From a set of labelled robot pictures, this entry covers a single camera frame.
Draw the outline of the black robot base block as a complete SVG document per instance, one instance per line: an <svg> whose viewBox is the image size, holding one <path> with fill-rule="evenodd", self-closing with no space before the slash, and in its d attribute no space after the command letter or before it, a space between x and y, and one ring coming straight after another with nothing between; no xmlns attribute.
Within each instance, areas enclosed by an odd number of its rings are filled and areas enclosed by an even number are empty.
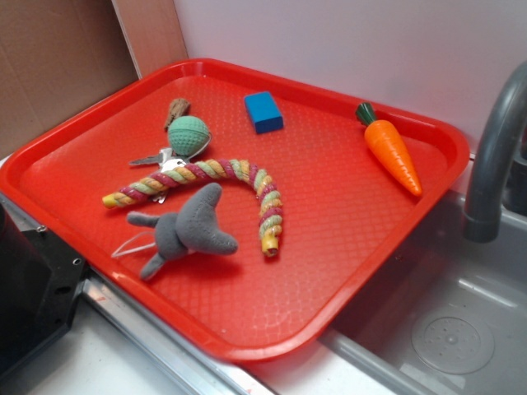
<svg viewBox="0 0 527 395"><path fill-rule="evenodd" d="M70 330L85 273L52 230L20 230L1 209L1 379Z"/></svg>

